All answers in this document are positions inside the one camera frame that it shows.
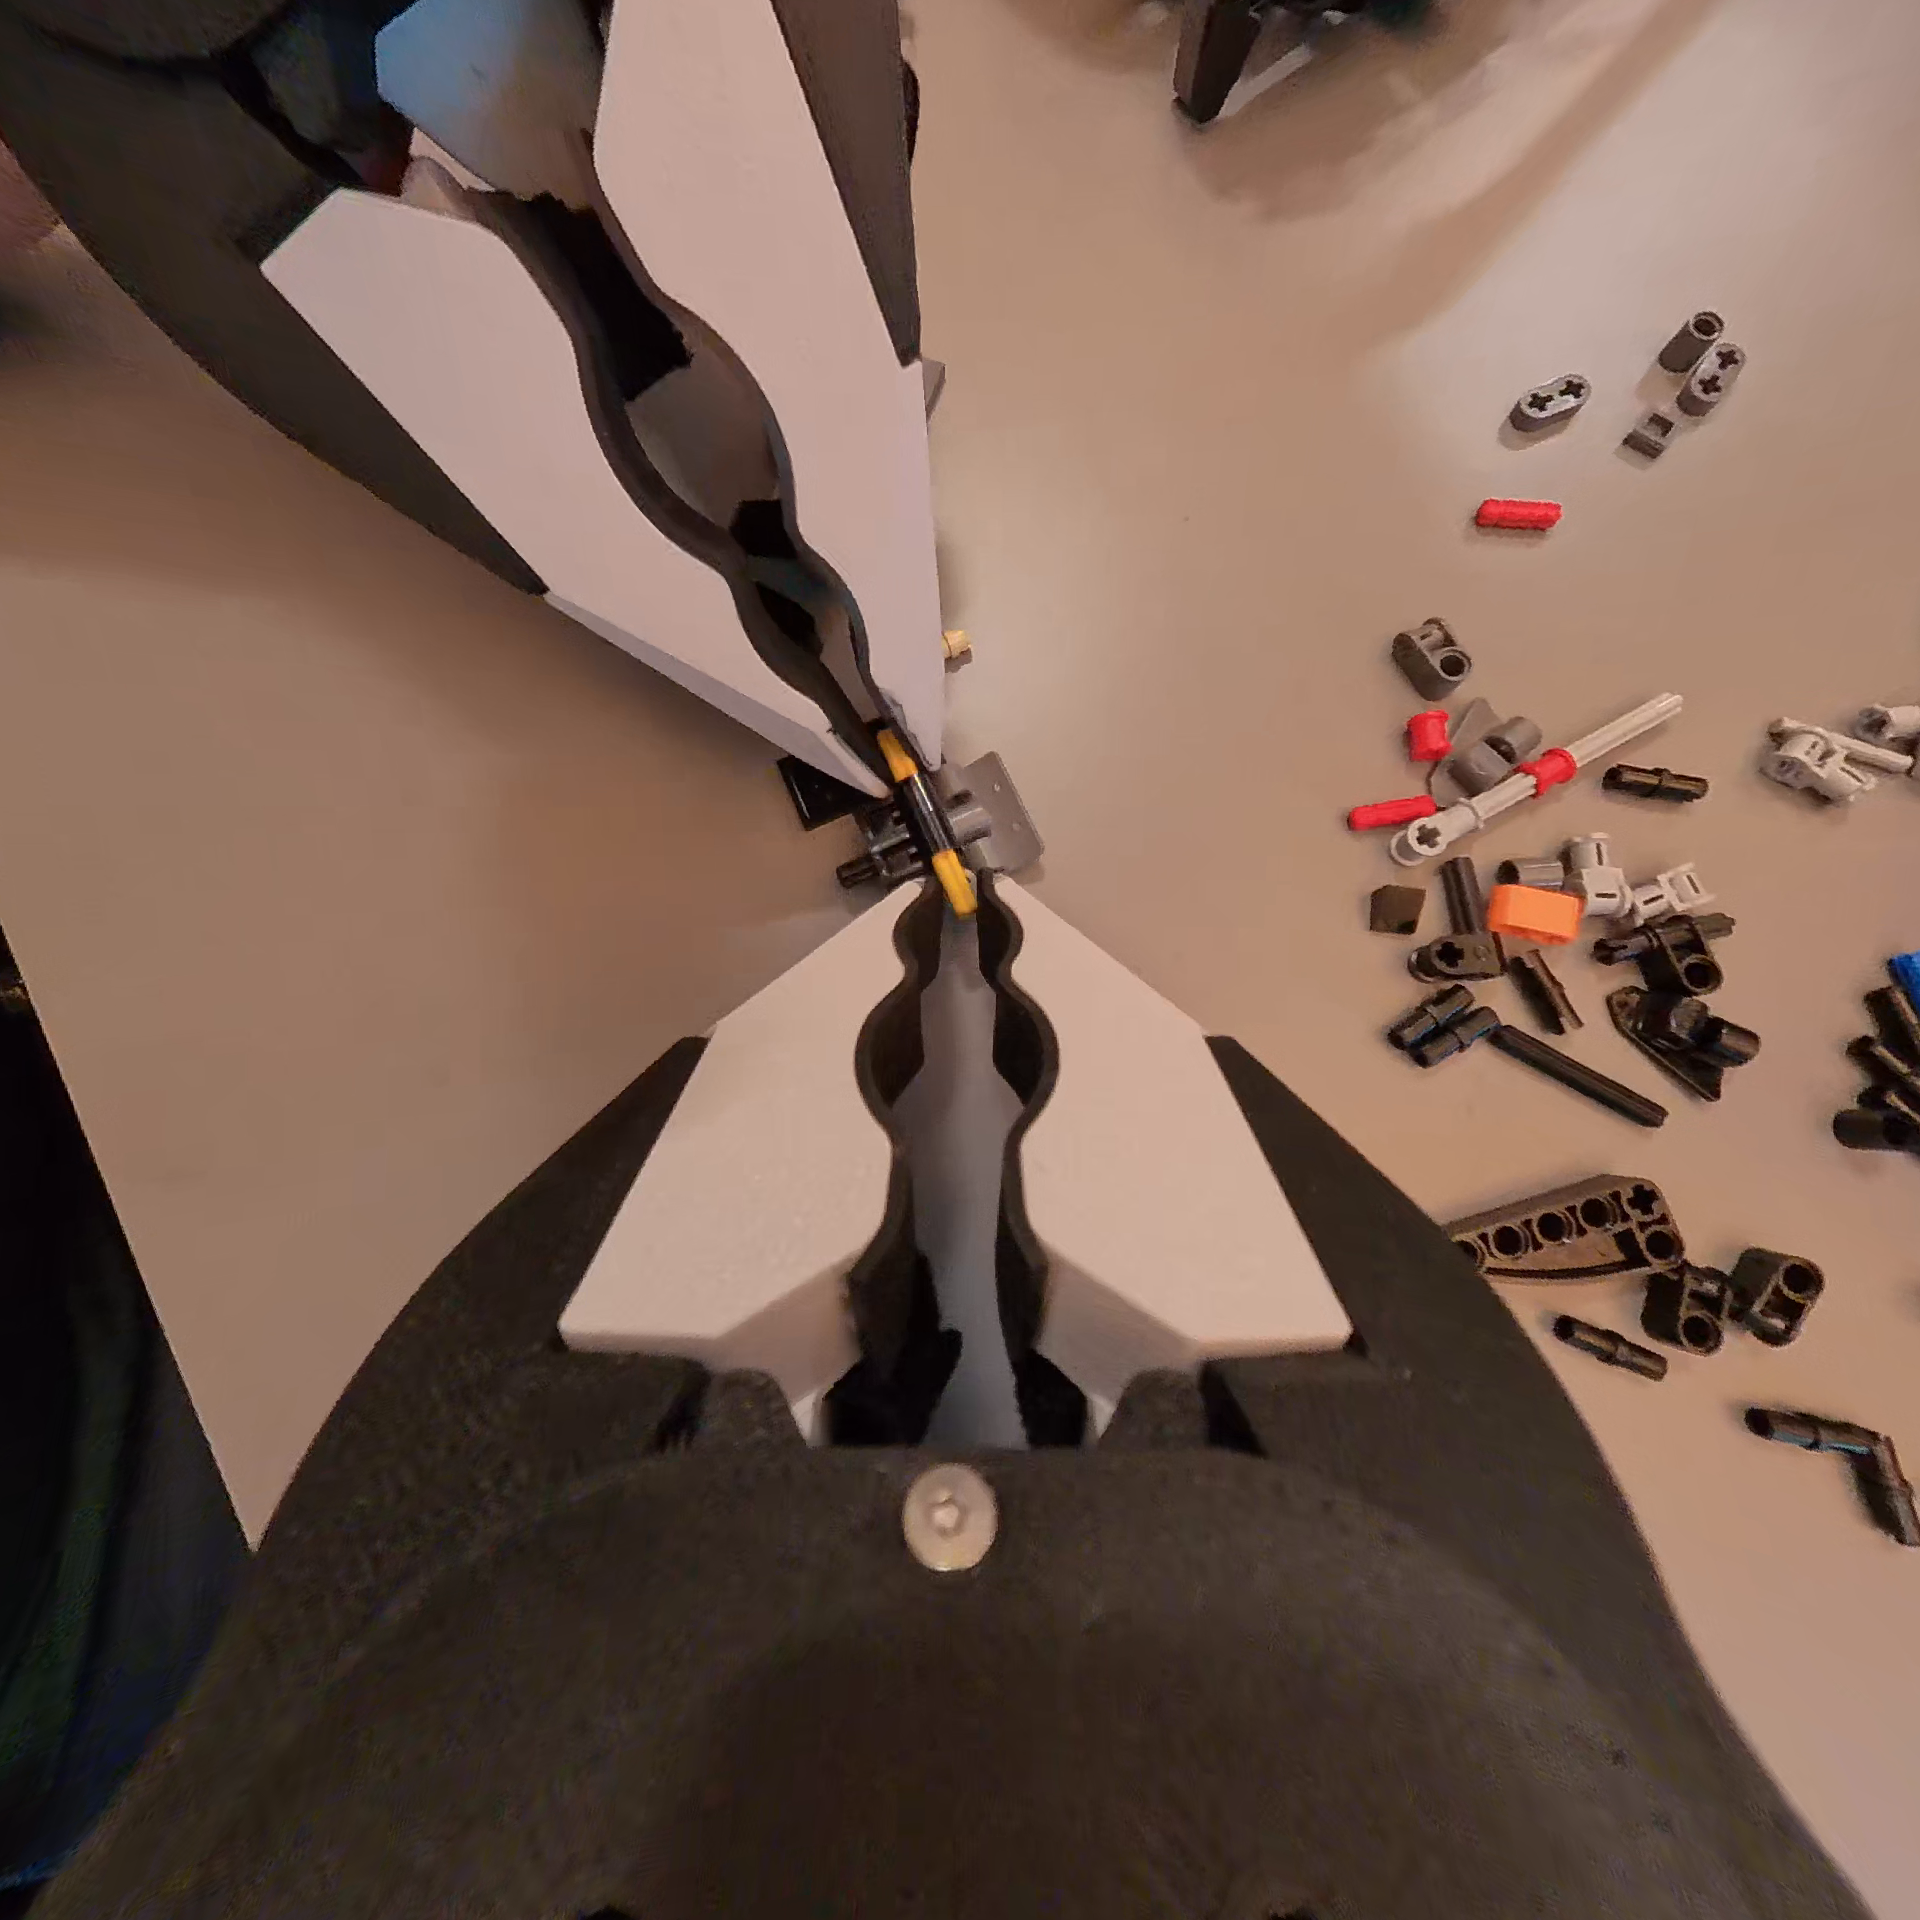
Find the cluster of dark grey connectors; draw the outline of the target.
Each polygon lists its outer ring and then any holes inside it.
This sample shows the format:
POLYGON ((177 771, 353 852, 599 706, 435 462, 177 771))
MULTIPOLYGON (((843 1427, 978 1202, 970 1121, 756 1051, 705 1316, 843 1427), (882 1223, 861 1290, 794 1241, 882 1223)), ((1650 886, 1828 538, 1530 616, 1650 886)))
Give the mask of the cluster of dark grey connectors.
MULTIPOLYGON (((1637 466, 1653 466, 1690 420, 1703 420, 1721 404, 1740 368, 1743 351, 1732 341, 1727 316, 1721 309, 1690 315, 1653 355, 1642 393, 1645 404, 1625 424, 1621 456, 1637 466)), ((1536 383, 1508 409, 1508 437, 1515 444, 1559 437, 1586 409, 1593 393, 1593 380, 1582 374, 1536 383)), ((1549 744, 1537 723, 1519 713, 1508 717, 1481 696, 1468 700, 1474 657, 1444 616, 1426 616, 1396 634, 1387 661, 1421 700, 1415 713, 1448 708, 1452 717, 1452 754, 1434 769, 1415 764, 1437 807, 1482 793, 1549 744)))

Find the partly built lego car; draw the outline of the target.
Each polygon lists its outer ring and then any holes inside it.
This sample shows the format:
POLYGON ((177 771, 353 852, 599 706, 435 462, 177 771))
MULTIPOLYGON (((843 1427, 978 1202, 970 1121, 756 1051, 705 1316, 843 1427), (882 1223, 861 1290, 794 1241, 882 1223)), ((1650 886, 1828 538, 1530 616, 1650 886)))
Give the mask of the partly built lego car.
POLYGON ((1289 49, 1322 28, 1364 21, 1383 30, 1416 30, 1437 4, 1178 4, 1173 104, 1191 128, 1209 128, 1248 74, 1262 35, 1283 24, 1289 49))

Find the cluster of black lego beams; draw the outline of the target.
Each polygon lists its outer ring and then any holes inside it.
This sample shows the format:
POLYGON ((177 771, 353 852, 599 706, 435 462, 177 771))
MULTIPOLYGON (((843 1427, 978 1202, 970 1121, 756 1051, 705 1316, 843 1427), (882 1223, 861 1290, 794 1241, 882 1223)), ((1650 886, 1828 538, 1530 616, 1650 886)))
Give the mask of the cluster of black lego beams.
POLYGON ((1642 1336, 1559 1313, 1554 1340, 1645 1380, 1669 1354, 1712 1359, 1732 1332, 1789 1350, 1825 1299, 1825 1272, 1798 1255, 1747 1249, 1732 1272, 1696 1264, 1657 1181, 1593 1177, 1444 1226, 1486 1283, 1637 1283, 1642 1336))

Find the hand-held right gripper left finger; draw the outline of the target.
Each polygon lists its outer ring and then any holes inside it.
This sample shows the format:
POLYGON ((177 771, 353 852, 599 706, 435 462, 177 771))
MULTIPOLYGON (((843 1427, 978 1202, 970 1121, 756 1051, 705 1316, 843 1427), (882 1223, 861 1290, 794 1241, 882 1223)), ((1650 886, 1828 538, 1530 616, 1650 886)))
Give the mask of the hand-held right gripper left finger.
POLYGON ((757 1371, 810 1444, 843 1378, 903 1359, 918 1251, 894 1107, 944 922, 939 882, 903 886, 710 1032, 560 1316, 572 1353, 757 1371))

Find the person's dark trousers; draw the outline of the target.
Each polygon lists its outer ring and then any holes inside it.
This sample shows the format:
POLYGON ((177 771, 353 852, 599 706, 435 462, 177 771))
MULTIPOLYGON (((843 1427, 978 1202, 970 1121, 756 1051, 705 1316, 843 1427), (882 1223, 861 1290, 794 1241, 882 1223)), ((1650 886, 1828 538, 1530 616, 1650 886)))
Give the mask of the person's dark trousers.
POLYGON ((5 1918, 193 1690, 251 1547, 5 948, 5 1918))

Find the pile of black lego pieces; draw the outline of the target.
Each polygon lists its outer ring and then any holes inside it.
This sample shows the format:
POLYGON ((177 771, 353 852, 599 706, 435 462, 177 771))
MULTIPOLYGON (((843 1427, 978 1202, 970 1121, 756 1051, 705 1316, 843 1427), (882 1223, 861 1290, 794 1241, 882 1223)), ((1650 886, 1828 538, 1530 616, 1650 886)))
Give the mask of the pile of black lego pieces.
MULTIPOLYGON (((1508 981, 1530 1018, 1543 1032, 1567 1038, 1582 1032, 1582 1008, 1567 995, 1561 972, 1554 972, 1552 956, 1585 943, 1590 966, 1610 976, 1621 972, 1605 993, 1612 1037, 1675 1091, 1717 1105, 1727 1079, 1763 1058, 1763 1032, 1732 1018, 1714 1002, 1726 993, 1717 948, 1736 936, 1740 926, 1760 929, 1752 943, 1760 936, 1770 943, 1768 953, 1787 966, 1784 981, 1789 988, 1798 988, 1810 966, 1828 956, 1839 935, 1857 932, 1868 907, 1911 907, 1907 936, 1891 953, 1917 952, 1917 889, 1894 898, 1888 886, 1868 886, 1866 904, 1853 891, 1843 898, 1837 889, 1803 898, 1768 869, 1753 894, 1768 915, 1740 919, 1721 904, 1717 889, 1703 882, 1698 861, 1679 860, 1665 869, 1640 873, 1632 861, 1616 860, 1621 845, 1610 829, 1571 836, 1543 860, 1506 860, 1490 882, 1482 882, 1474 852, 1475 836, 1426 861, 1444 894, 1448 932, 1411 952, 1409 972, 1430 993, 1384 1028, 1384 1041, 1416 1068, 1437 1068, 1475 1044, 1493 1050, 1642 1130, 1665 1126, 1669 1107, 1659 1099, 1621 1083, 1531 1028, 1506 1023, 1475 993, 1508 981), (1536 948, 1490 935, 1482 910, 1502 882, 1585 894, 1586 915, 1579 942, 1536 948)), ((1917 1163, 1917 1005, 1888 981, 1886 966, 1880 981, 1861 995, 1861 1018, 1868 1028, 1849 1038, 1845 1050, 1861 1083, 1853 1107, 1837 1112, 1832 1136, 1853 1153, 1917 1163)))

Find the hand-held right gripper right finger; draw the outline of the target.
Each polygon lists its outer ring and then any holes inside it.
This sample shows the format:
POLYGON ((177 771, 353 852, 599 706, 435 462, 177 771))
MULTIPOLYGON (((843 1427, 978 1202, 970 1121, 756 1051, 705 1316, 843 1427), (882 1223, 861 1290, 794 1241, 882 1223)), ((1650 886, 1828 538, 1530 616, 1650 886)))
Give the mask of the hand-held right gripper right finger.
POLYGON ((1120 1404, 1145 1371, 1351 1340, 1209 1037, 1015 882, 978 960, 1003 1144, 995 1299, 1018 1404, 1120 1404))

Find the yellow lego axle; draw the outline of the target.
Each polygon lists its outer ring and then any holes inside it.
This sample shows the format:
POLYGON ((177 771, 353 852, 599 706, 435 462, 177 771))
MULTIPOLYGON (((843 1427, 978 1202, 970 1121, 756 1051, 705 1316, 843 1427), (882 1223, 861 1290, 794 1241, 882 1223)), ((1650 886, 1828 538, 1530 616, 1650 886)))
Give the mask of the yellow lego axle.
POLYGON ((903 803, 903 816, 912 823, 918 845, 926 852, 928 873, 942 882, 948 904, 958 919, 978 915, 978 882, 972 869, 968 866, 955 829, 948 823, 948 810, 939 801, 920 762, 907 744, 899 737, 894 729, 875 729, 875 750, 882 754, 894 796, 903 803))

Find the long grey lego axle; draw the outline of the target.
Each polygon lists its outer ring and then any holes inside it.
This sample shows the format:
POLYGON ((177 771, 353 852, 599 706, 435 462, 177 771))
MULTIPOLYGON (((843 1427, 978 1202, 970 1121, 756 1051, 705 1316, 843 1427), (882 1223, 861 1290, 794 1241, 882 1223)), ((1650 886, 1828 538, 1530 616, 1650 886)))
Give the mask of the long grey lego axle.
POLYGON ((1421 869, 1430 860, 1448 857, 1452 845, 1474 838, 1515 807, 1525 807, 1549 791, 1571 785, 1585 769, 1616 754, 1642 735, 1661 729, 1686 708, 1679 692, 1659 692, 1657 700, 1625 708, 1622 717, 1579 735, 1571 744, 1546 747, 1531 762, 1519 762, 1512 774, 1482 793, 1463 796, 1449 807, 1437 807, 1426 816, 1397 825, 1387 838, 1387 857, 1401 869, 1421 869))

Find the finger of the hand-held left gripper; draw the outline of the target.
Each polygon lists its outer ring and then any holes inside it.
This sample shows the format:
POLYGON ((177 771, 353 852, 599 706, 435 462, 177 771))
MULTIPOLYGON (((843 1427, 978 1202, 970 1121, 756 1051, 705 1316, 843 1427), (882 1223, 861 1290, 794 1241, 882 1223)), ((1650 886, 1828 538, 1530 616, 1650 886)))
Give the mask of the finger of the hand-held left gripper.
POLYGON ((636 444, 608 327, 567 260, 503 196, 455 202, 337 189, 263 271, 560 614, 781 754, 886 793, 849 696, 636 444))
POLYGON ((939 769, 926 380, 891 342, 779 9, 613 4, 595 173, 650 291, 756 383, 790 538, 843 591, 875 708, 939 769))

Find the cluster of light grey connectors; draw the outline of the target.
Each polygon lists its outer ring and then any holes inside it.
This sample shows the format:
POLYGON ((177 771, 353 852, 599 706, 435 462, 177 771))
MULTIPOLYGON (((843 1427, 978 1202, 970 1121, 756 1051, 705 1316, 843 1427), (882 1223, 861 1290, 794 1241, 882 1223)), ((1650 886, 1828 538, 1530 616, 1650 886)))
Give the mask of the cluster of light grey connectors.
POLYGON ((1917 786, 1917 702, 1857 708, 1849 731, 1781 717, 1763 731, 1760 774, 1828 807, 1886 781, 1917 786))

